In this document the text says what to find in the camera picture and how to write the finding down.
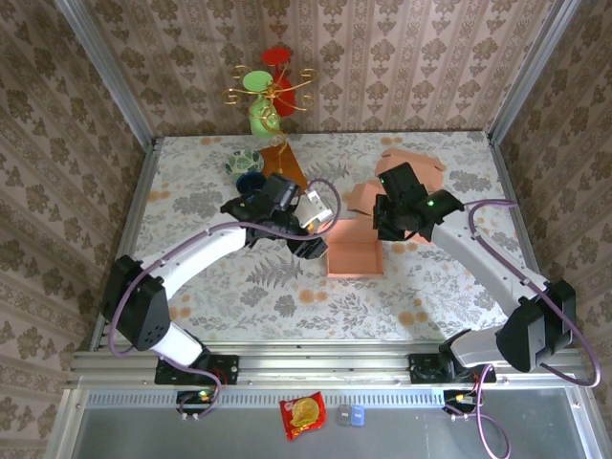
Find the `dark blue mug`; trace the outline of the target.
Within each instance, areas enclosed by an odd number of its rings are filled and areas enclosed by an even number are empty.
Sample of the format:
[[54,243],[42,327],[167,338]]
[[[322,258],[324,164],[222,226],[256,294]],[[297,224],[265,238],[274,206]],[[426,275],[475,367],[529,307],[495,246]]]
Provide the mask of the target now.
[[248,194],[260,190],[266,184],[267,178],[260,172],[248,172],[241,175],[236,181],[238,192]]

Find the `green patterned bowl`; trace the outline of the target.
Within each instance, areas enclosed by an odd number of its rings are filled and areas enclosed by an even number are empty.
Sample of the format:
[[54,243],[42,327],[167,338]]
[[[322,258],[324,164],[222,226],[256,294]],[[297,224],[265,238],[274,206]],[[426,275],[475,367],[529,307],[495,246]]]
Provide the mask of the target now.
[[265,160],[259,151],[241,149],[228,155],[225,170],[229,175],[241,176],[248,172],[261,172],[264,165]]

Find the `green plastic cup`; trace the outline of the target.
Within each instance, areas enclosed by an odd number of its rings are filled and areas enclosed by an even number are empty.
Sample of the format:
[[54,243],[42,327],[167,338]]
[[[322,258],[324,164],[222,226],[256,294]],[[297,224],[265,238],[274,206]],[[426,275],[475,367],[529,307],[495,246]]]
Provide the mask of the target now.
[[268,90],[273,88],[273,76],[265,71],[252,71],[243,77],[244,88],[256,96],[249,107],[251,133],[260,139],[270,139],[279,132],[280,117]]

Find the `floral table mat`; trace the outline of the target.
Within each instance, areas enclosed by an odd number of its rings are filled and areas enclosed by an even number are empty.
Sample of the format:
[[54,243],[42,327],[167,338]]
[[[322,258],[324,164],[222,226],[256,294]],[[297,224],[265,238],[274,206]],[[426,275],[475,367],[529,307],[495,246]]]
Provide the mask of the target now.
[[[485,134],[469,132],[302,134],[289,139],[306,178],[327,201],[347,199],[372,180],[384,150],[439,160],[443,187],[468,203],[501,198],[502,176]],[[263,142],[251,135],[168,137],[130,225],[141,258],[212,225],[236,195],[228,156]],[[445,251],[410,240],[383,247],[378,278],[331,278],[324,258],[302,260],[281,241],[262,240],[217,261],[169,302],[170,317],[199,339],[444,339],[499,325],[504,313],[471,273]]]

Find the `red plastic cup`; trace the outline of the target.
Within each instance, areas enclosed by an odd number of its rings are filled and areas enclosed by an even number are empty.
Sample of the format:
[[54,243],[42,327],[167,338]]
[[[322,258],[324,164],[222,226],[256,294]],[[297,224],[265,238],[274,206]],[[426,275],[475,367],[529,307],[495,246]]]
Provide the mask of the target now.
[[281,118],[289,117],[295,111],[295,91],[288,80],[287,71],[291,53],[287,48],[273,47],[262,53],[264,64],[274,67],[273,82],[279,93],[273,101],[273,106]]

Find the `aluminium mounting beam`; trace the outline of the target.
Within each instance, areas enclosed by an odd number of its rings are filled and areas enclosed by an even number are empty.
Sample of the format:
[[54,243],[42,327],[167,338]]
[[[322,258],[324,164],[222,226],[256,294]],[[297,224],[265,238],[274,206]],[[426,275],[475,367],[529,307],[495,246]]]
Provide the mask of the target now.
[[[436,344],[402,341],[217,342],[213,354],[239,357],[239,388],[409,388],[408,356],[435,353]],[[150,388],[157,358],[150,352],[116,358],[105,349],[78,352],[71,388]]]

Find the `slotted metal strip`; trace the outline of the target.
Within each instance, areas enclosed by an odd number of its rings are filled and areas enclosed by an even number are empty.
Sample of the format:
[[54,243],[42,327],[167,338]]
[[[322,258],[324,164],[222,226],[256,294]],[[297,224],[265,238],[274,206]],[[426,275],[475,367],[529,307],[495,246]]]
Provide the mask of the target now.
[[[226,389],[216,404],[220,408],[274,408],[282,401],[306,397],[312,394],[305,390],[271,389]],[[366,408],[441,408],[445,405],[441,389],[330,389],[321,392],[328,407],[341,404],[362,405]],[[158,408],[175,407],[184,397],[178,390],[92,390],[89,392],[88,408]]]

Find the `red snack packet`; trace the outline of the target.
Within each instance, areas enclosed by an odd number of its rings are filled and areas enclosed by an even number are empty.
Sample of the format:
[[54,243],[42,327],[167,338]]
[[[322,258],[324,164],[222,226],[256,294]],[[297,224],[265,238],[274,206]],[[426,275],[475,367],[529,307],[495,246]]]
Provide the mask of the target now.
[[327,418],[320,391],[305,397],[280,401],[279,408],[286,437],[289,441],[310,430],[324,426]]

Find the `small black controller board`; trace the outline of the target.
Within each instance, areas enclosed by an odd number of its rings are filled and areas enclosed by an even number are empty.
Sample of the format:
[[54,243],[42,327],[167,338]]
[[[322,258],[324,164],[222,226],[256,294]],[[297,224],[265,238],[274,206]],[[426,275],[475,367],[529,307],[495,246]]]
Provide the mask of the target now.
[[183,417],[202,417],[216,402],[211,389],[179,391],[176,396],[177,411]]
[[443,410],[449,415],[470,415],[476,410],[476,400],[475,390],[445,390]]

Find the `aluminium side rail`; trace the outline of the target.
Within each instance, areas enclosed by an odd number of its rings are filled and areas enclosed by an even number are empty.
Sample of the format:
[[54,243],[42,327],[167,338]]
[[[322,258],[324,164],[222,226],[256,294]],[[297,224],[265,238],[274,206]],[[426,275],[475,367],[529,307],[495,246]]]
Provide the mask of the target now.
[[164,137],[155,139],[150,151],[145,155],[133,198],[121,234],[116,257],[133,255],[136,249],[142,218],[148,196],[157,172],[158,162],[164,145]]
[[491,150],[505,197],[510,201],[510,214],[522,254],[518,259],[496,248],[498,254],[494,259],[504,269],[501,307],[508,321],[495,333],[495,343],[508,361],[518,360],[521,367],[534,366],[572,341],[571,330],[537,292],[541,290],[552,300],[560,300],[559,309],[568,304],[573,315],[574,291],[565,282],[552,283],[540,274],[500,149],[492,144]]

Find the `aluminium frame post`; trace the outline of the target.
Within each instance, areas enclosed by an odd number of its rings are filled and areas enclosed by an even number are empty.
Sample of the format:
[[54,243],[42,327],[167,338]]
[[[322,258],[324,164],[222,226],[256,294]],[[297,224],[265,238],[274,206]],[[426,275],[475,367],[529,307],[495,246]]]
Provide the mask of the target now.
[[83,0],[55,2],[119,107],[132,134],[143,149],[151,149],[156,135],[121,70],[119,59],[113,55],[101,27],[96,24],[95,15]]
[[580,3],[581,0],[554,1],[488,131],[492,145],[501,144],[510,130]]

